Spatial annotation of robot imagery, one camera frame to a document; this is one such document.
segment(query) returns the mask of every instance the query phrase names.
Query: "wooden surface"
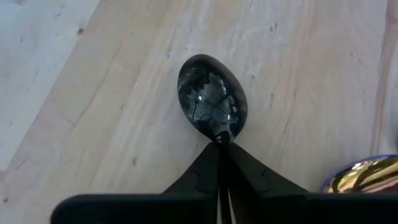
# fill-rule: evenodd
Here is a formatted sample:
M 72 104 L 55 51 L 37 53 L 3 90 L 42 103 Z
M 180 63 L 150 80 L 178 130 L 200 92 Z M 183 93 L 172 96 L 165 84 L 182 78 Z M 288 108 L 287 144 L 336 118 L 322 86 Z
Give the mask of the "wooden surface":
M 396 152 L 397 37 L 395 0 L 0 0 L 0 223 L 180 177 L 208 143 L 177 100 L 199 53 L 246 92 L 236 142 L 317 191 Z

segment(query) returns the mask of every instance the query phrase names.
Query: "black holder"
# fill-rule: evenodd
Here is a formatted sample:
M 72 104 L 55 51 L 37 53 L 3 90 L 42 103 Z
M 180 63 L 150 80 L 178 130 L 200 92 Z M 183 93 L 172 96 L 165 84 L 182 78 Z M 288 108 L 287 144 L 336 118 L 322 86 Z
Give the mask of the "black holder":
M 164 193 L 78 195 L 59 204 L 51 223 L 216 223 L 221 149 L 213 143 Z M 313 194 L 277 174 L 237 144 L 226 154 L 237 224 L 396 222 L 398 195 Z

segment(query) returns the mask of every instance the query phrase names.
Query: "spoon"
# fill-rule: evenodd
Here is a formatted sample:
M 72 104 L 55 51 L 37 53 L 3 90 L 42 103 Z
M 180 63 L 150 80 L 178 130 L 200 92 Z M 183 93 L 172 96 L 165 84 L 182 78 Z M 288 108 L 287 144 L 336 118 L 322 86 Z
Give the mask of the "spoon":
M 228 185 L 228 146 L 241 132 L 248 116 L 248 103 L 232 72 L 217 59 L 195 55 L 178 76 L 178 100 L 188 120 L 221 149 L 220 203 L 222 223 L 231 223 Z
M 354 162 L 326 180 L 323 193 L 397 193 L 398 154 Z

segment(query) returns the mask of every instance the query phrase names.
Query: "shiny gold surface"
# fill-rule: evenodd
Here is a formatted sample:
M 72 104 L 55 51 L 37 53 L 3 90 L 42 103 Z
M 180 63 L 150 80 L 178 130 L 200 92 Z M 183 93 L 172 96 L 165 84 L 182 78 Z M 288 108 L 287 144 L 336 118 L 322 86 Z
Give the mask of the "shiny gold surface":
M 398 192 L 398 155 L 375 156 L 351 164 L 330 177 L 322 192 Z

